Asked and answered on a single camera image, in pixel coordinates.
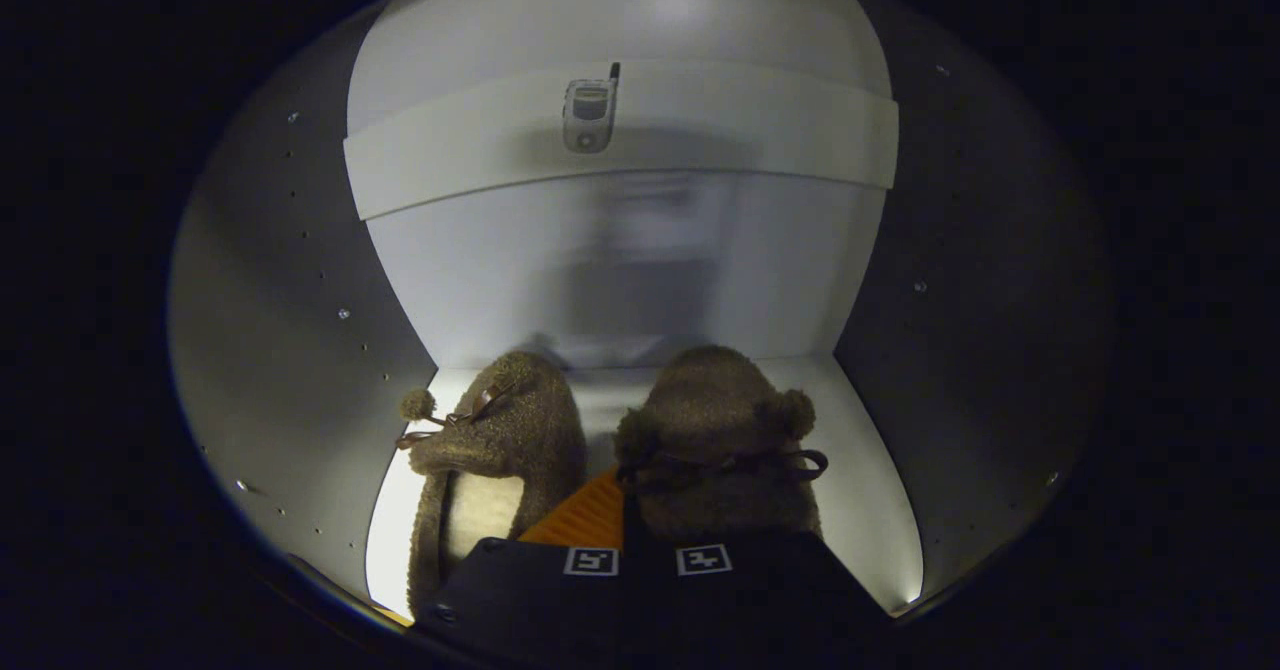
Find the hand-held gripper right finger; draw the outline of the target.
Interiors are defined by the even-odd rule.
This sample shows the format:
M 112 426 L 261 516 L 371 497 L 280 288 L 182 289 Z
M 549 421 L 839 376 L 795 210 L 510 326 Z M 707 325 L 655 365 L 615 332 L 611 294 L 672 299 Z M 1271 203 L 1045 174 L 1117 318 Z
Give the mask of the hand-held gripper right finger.
M 890 628 L 810 532 L 677 543 L 626 512 L 628 656 L 869 656 Z

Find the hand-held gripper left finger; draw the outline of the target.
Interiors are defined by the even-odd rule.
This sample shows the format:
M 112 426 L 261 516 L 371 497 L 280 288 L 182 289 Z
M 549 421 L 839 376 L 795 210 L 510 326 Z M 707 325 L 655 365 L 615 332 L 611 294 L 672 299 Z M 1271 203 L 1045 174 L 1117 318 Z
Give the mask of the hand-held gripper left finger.
M 413 629 L 472 656 L 613 656 L 625 557 L 616 474 L 598 474 L 513 541 L 480 541 Z

